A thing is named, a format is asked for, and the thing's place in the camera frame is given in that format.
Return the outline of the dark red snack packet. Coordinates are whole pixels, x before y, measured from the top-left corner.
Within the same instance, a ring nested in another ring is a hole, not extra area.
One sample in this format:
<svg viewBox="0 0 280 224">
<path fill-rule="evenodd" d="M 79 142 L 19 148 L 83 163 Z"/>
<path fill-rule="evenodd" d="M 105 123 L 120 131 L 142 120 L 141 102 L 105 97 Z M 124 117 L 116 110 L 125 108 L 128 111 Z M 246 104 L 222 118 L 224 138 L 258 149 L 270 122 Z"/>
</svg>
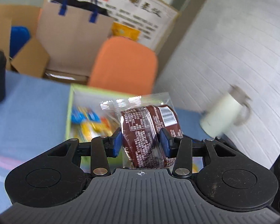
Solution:
<svg viewBox="0 0 280 224">
<path fill-rule="evenodd" d="M 165 128 L 170 136 L 183 136 L 169 93 L 108 100 L 101 109 L 122 132 L 125 168 L 169 168 L 175 158 L 167 156 L 160 141 Z"/>
</svg>

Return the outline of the yellow chip bag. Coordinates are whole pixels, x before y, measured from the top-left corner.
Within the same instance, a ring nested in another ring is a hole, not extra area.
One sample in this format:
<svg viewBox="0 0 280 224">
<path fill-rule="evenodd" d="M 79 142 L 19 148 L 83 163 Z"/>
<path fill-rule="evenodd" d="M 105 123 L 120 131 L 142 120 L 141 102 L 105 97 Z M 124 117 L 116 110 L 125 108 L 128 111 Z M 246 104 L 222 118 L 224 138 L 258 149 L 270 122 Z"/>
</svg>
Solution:
<svg viewBox="0 0 280 224">
<path fill-rule="evenodd" d="M 111 136 L 113 128 L 109 120 L 105 117 L 100 118 L 100 122 L 86 120 L 80 124 L 81 134 L 86 141 L 90 141 L 98 136 Z"/>
</svg>

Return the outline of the blue cookie packet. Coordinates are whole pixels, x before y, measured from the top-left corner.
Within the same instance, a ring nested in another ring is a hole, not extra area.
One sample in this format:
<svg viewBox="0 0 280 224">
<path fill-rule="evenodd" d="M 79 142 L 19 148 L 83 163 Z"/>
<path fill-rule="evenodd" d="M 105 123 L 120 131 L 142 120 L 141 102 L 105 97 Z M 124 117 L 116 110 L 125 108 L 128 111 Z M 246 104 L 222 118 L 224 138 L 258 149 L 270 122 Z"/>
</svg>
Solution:
<svg viewBox="0 0 280 224">
<path fill-rule="evenodd" d="M 81 124 L 85 121 L 93 121 L 100 123 L 99 116 L 90 108 L 74 107 L 71 112 L 71 122 Z"/>
</svg>

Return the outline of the green cardboard box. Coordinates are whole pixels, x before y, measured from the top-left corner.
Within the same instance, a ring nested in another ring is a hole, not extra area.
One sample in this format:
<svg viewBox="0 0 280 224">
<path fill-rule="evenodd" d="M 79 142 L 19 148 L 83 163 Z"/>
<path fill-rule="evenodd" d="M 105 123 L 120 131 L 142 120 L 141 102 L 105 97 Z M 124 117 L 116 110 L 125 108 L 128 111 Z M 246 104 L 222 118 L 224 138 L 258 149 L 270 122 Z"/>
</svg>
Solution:
<svg viewBox="0 0 280 224">
<path fill-rule="evenodd" d="M 125 168 L 170 168 L 176 161 L 180 139 L 185 138 L 168 93 L 134 96 L 100 102 L 95 112 L 90 94 L 72 88 L 71 126 L 82 142 L 97 136 L 111 136 L 120 130 L 113 144 L 117 157 L 123 150 Z"/>
</svg>

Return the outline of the orange chair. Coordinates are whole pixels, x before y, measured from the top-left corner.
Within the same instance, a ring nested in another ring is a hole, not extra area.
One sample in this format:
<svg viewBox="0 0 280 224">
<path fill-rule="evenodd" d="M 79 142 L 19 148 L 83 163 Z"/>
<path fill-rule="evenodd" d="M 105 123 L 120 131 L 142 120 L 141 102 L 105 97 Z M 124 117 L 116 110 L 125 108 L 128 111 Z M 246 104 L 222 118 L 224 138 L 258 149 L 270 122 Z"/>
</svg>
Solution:
<svg viewBox="0 0 280 224">
<path fill-rule="evenodd" d="M 113 36 L 103 43 L 87 85 L 131 95 L 152 92 L 158 71 L 154 51 L 131 39 Z"/>
</svg>

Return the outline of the cream thermos jug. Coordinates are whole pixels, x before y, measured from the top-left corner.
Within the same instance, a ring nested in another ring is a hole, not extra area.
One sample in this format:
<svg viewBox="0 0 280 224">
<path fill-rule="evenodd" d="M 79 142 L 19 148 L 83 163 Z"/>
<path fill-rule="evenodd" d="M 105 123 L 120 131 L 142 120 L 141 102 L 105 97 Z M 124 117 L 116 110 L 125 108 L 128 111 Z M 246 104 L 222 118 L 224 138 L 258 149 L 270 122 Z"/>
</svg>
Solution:
<svg viewBox="0 0 280 224">
<path fill-rule="evenodd" d="M 215 138 L 226 133 L 232 126 L 245 124 L 252 114 L 249 100 L 250 97 L 240 87 L 232 85 L 200 119 L 201 128 Z"/>
</svg>

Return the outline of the blue striped tablecloth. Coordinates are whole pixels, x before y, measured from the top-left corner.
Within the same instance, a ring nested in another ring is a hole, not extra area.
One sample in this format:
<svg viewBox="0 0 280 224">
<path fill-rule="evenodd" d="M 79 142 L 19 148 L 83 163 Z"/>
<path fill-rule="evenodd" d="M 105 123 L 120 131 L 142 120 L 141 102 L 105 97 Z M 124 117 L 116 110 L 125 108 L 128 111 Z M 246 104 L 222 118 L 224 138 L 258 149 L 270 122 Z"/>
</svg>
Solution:
<svg viewBox="0 0 280 224">
<path fill-rule="evenodd" d="M 0 213 L 11 206 L 7 174 L 65 139 L 70 86 L 6 72 L 0 103 Z"/>
</svg>

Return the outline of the brown cardboard box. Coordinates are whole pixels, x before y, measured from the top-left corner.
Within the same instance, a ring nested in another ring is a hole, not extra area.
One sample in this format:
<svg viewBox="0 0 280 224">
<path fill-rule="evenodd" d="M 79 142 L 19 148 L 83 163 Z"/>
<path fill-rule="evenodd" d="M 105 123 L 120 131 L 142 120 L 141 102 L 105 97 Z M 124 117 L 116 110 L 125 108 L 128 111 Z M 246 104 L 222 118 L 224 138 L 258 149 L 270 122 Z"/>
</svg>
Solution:
<svg viewBox="0 0 280 224">
<path fill-rule="evenodd" d="M 36 38 L 40 12 L 36 6 L 0 4 L 0 51 L 6 70 L 44 76 L 50 57 Z"/>
</svg>

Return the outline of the white poster with chinese text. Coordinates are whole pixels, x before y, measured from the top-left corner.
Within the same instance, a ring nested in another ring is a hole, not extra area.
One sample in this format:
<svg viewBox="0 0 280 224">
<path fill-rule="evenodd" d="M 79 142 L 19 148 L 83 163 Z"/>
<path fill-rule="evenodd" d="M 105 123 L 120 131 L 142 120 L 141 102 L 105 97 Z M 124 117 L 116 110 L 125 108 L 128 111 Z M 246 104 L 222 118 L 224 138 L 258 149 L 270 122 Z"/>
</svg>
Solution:
<svg viewBox="0 0 280 224">
<path fill-rule="evenodd" d="M 60 3 L 63 0 L 48 0 Z M 69 5 L 92 10 L 90 0 L 69 0 Z M 160 0 L 97 0 L 99 13 L 114 19 L 111 35 L 125 36 L 157 51 L 179 12 Z"/>
</svg>

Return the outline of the blue plastic object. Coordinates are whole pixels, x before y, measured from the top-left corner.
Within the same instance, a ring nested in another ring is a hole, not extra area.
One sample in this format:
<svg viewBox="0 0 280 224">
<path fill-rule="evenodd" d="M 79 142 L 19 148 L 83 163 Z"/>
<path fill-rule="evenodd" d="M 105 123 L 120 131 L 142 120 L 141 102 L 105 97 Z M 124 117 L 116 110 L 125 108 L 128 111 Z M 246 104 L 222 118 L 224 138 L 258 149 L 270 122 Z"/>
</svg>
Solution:
<svg viewBox="0 0 280 224">
<path fill-rule="evenodd" d="M 30 32 L 27 27 L 12 26 L 10 33 L 9 57 L 13 58 L 30 38 Z"/>
</svg>

